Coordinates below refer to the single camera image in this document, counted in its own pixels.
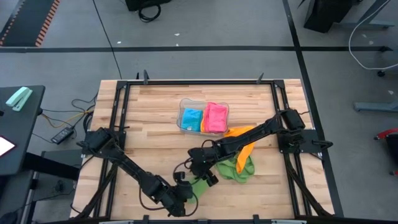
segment blue cloth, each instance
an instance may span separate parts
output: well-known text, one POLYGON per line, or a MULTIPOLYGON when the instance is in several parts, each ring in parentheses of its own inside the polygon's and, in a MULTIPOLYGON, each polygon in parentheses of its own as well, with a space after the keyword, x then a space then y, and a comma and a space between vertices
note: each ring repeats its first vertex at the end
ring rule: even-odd
POLYGON ((186 108, 182 115, 181 128, 189 131, 200 131, 202 116, 202 110, 186 108))

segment rolling chair wheel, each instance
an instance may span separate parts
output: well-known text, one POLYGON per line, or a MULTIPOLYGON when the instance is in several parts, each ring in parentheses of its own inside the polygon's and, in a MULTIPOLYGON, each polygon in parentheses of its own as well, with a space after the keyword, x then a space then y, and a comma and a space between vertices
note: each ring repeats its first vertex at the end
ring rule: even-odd
POLYGON ((384 75, 386 75, 386 73, 382 72, 382 71, 378 71, 377 75, 378 75, 378 77, 383 77, 384 75))

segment gray floor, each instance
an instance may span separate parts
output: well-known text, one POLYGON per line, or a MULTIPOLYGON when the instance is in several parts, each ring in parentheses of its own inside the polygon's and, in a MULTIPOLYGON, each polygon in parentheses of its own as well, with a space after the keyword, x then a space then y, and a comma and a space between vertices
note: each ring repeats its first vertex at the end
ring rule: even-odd
MULTIPOLYGON (((332 27, 328 34, 304 29, 307 3, 289 0, 301 46, 347 46, 350 30, 332 27)), ((12 2, 0 1, 0 26, 12 12, 12 2)), ((356 21, 372 4, 355 6, 345 21, 356 21)), ((96 0, 111 43, 115 47, 184 45, 284 45, 292 46, 287 19, 280 0, 173 0, 164 5, 158 21, 145 24, 128 12, 123 0, 96 0)), ((377 19, 398 24, 398 1, 392 1, 377 19)), ((398 27, 359 30, 353 45, 396 46, 398 27)), ((43 47, 107 47, 108 42, 91 0, 62 1, 45 37, 43 47)), ((368 66, 398 62, 392 52, 355 52, 368 66)), ((397 126, 392 113, 353 110, 354 101, 392 101, 398 77, 376 76, 362 69, 348 52, 304 52, 326 138, 334 142, 331 162, 346 217, 398 220, 398 179, 388 172, 398 169, 382 142, 373 136, 397 126)), ((148 70, 151 78, 301 78, 295 52, 118 52, 123 78, 135 78, 148 70)), ((100 80, 117 79, 111 53, 0 54, 0 86, 46 86, 43 108, 70 109, 74 98, 91 99, 100 80)), ((50 114, 66 119, 70 114, 50 114)), ((39 118, 34 133, 51 138, 57 130, 39 118)), ((77 140, 83 138, 78 127, 77 140)), ((74 149, 75 141, 59 146, 32 137, 29 151, 74 149)), ((40 202, 38 222, 66 219, 69 200, 40 202)))

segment pink cloth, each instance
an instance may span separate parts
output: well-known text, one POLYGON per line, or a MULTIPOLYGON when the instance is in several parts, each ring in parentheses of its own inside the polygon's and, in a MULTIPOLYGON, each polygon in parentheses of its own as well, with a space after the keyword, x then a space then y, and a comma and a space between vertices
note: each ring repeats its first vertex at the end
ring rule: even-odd
POLYGON ((207 133, 223 133, 226 131, 228 109, 216 103, 207 103, 204 112, 205 131, 207 133))

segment green cloth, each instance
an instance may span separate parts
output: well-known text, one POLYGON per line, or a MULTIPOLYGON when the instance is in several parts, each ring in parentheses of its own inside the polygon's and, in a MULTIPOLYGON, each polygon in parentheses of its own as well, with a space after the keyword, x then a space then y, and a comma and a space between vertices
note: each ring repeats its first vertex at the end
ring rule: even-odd
POLYGON ((215 166, 220 173, 220 176, 222 176, 224 179, 233 179, 241 184, 244 184, 248 181, 248 178, 254 175, 254 163, 251 159, 251 156, 249 156, 248 159, 246 159, 246 164, 244 165, 242 173, 239 174, 238 172, 236 172, 237 158, 238 155, 232 159, 219 162, 215 166))
MULTIPOLYGON (((193 178, 192 180, 189 181, 192 184, 192 192, 198 197, 198 199, 200 198, 200 196, 205 193, 205 191, 207 190, 207 188, 209 188, 209 185, 207 184, 207 181, 203 180, 203 179, 195 179, 193 178)), ((196 199, 195 197, 189 198, 187 200, 188 203, 196 203, 196 199)))

